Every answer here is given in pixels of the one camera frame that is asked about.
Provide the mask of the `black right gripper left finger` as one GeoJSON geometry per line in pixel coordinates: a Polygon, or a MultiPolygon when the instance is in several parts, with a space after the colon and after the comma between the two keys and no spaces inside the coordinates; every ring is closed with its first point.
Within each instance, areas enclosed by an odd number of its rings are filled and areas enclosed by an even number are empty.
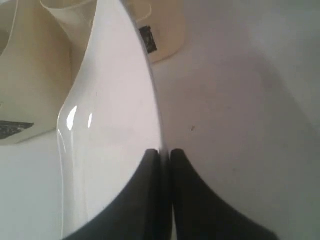
{"type": "Polygon", "coordinates": [[[131,180],[93,220],[69,240],[160,240],[160,154],[145,151],[131,180]]]}

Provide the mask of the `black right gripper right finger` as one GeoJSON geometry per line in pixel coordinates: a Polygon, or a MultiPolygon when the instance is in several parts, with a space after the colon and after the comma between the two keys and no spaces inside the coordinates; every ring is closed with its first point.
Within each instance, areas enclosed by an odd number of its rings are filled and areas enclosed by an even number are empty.
{"type": "Polygon", "coordinates": [[[193,168],[182,149],[170,154],[171,189],[179,240],[276,240],[275,233],[221,199],[193,168]]]}

